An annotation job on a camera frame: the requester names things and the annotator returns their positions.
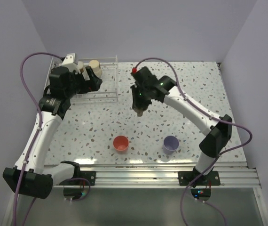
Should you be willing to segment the aluminium rail frame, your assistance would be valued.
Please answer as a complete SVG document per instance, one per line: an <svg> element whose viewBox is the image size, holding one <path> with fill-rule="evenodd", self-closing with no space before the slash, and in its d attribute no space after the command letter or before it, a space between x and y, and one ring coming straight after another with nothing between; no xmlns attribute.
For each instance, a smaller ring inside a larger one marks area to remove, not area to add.
<svg viewBox="0 0 268 226"><path fill-rule="evenodd" d="M22 197L17 223L25 226L268 226L268 208L255 169L218 162L219 186L198 201L180 185L194 163L82 165L94 171L84 200L71 201L76 185L56 186L48 198Z"/></svg>

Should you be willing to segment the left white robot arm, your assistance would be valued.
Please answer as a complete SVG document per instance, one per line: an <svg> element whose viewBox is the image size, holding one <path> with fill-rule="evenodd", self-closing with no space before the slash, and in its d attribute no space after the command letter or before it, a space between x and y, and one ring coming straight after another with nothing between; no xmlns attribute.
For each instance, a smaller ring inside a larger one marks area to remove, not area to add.
<svg viewBox="0 0 268 226"><path fill-rule="evenodd" d="M30 139L14 166L3 171L2 176L14 193L45 199L53 186L65 180L71 185L80 182L79 164L62 161L46 170L44 162L52 138L71 106L71 99L77 94L100 89L102 79L95 75L90 66L86 66L85 71L88 80L82 73L70 72L64 66L51 70L49 85L38 103L39 111Z"/></svg>

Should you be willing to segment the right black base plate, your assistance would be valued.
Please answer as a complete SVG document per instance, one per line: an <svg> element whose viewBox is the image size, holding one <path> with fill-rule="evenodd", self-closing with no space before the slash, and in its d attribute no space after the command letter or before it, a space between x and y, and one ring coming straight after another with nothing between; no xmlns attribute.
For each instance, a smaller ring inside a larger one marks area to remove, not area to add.
<svg viewBox="0 0 268 226"><path fill-rule="evenodd" d="M187 186L191 181L198 176L197 172L193 171L178 171L178 181L180 186ZM207 175L202 175L191 186L220 186L220 176L217 171L211 171Z"/></svg>

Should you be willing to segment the small olive mug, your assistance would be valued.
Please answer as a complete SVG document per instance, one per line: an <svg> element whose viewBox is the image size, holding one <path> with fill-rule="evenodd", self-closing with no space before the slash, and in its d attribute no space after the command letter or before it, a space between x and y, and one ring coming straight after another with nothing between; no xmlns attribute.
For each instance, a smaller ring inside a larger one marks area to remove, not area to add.
<svg viewBox="0 0 268 226"><path fill-rule="evenodd" d="M136 112L137 117L142 117L143 113L146 111L146 109L144 109L144 108L134 108L134 111Z"/></svg>

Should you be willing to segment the steel cup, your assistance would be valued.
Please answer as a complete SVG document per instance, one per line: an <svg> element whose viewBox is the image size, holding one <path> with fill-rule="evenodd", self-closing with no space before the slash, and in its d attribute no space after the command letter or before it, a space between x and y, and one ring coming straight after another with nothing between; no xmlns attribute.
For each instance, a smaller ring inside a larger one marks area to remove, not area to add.
<svg viewBox="0 0 268 226"><path fill-rule="evenodd" d="M85 65L82 61L78 61L77 68L83 74L83 76L87 75Z"/></svg>

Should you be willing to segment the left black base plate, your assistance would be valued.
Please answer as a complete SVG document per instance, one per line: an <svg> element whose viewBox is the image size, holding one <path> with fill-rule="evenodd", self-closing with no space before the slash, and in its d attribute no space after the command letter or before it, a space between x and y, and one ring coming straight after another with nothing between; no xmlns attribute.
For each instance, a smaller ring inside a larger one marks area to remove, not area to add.
<svg viewBox="0 0 268 226"><path fill-rule="evenodd" d="M95 185L95 180L96 180L96 171L80 171L79 173L79 178L84 178L85 181L83 184L85 186L90 185L94 186Z"/></svg>

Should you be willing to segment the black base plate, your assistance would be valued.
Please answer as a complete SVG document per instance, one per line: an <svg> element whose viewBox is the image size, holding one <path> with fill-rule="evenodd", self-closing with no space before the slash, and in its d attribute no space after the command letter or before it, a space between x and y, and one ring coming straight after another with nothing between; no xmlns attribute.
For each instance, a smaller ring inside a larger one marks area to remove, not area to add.
<svg viewBox="0 0 268 226"><path fill-rule="evenodd" d="M80 171L79 173L79 178L84 178L85 181L83 184L85 186L90 185L94 186L95 185L95 180L96 180L96 171Z"/></svg>
<svg viewBox="0 0 268 226"><path fill-rule="evenodd" d="M180 186L187 186L191 181L198 176L197 172L193 171L178 171L178 181ZM211 171L207 175L202 175L191 186L220 186L220 176L217 171Z"/></svg>

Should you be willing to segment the red cup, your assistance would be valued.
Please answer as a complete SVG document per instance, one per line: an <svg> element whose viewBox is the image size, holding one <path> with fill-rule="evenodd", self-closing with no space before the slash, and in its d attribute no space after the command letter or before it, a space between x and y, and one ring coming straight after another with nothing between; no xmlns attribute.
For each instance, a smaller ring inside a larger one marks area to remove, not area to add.
<svg viewBox="0 0 268 226"><path fill-rule="evenodd" d="M113 147L118 153L125 153L129 148L129 140L126 136L117 136L113 140Z"/></svg>

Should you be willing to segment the beige tall cup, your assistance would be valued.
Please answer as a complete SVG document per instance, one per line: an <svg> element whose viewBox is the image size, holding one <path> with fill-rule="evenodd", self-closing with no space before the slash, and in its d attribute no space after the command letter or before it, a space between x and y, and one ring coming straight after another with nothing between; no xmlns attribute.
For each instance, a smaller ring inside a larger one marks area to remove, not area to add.
<svg viewBox="0 0 268 226"><path fill-rule="evenodd" d="M98 78L101 78L101 76L102 76L102 69L101 69L100 62L98 60L91 60L88 65L92 68L94 74Z"/></svg>

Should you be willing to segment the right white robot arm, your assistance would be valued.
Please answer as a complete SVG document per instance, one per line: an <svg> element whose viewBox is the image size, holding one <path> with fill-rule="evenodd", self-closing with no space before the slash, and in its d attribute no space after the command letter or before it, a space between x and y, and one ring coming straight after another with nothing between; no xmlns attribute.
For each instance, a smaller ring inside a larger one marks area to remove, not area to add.
<svg viewBox="0 0 268 226"><path fill-rule="evenodd" d="M132 69L131 75L135 83L131 86L132 109L139 117L148 109L152 100L159 101L177 110L191 121L204 135L199 144L201 154L192 172L185 177L188 181L194 180L199 185L210 179L212 163L220 151L226 146L232 136L232 118L213 114L190 96L184 96L173 79L163 76L158 79L147 67L140 70Z"/></svg>

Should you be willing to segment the purple cup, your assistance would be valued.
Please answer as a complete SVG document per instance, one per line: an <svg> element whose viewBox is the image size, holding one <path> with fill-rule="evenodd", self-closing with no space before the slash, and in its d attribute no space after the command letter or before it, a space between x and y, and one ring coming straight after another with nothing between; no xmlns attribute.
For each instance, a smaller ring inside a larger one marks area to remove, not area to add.
<svg viewBox="0 0 268 226"><path fill-rule="evenodd" d="M165 154L171 155L179 148L179 140L175 136L167 136L163 140L162 148Z"/></svg>

